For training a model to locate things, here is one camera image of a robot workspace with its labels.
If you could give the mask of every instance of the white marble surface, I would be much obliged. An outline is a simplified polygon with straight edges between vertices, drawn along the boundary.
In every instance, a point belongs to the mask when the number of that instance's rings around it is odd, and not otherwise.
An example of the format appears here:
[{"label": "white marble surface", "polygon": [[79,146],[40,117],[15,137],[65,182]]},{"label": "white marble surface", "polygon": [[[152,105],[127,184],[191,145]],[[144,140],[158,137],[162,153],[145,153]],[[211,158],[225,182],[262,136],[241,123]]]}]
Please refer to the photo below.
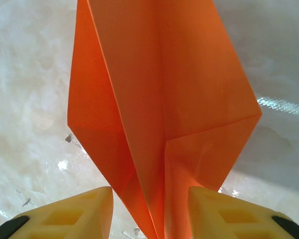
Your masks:
[{"label": "white marble surface", "polygon": [[[299,223],[299,0],[215,3],[264,113],[221,190]],[[75,0],[0,0],[0,224],[107,185],[65,141],[75,10]],[[142,238],[135,226],[115,198],[110,238]]]}]

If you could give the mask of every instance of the origami flap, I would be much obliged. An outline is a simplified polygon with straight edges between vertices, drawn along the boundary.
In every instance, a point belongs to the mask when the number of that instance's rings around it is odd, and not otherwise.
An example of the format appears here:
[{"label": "origami flap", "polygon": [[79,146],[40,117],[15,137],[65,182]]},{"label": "origami flap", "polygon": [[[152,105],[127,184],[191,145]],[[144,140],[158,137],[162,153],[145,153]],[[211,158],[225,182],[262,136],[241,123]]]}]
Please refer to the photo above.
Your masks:
[{"label": "origami flap", "polygon": [[[174,209],[185,187],[172,168],[186,187],[198,180],[215,189],[260,114],[212,0],[78,0],[68,123],[147,237],[187,238],[175,233],[189,224]],[[254,120],[237,144],[228,139],[235,150],[214,147],[229,150],[226,158],[198,157],[216,138],[207,130],[244,119]],[[166,153],[181,137],[197,148]],[[179,163],[166,169],[165,157]],[[200,174],[216,164],[219,172]]]}]

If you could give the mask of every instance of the orange paper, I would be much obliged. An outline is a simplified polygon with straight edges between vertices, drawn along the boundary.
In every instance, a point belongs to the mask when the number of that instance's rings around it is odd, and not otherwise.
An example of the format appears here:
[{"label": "orange paper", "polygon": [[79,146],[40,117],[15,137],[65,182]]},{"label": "orange paper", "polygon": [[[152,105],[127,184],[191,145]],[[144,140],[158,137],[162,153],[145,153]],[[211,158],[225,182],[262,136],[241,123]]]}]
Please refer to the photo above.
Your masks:
[{"label": "orange paper", "polygon": [[68,124],[149,239],[188,239],[261,111],[212,0],[78,0]]}]

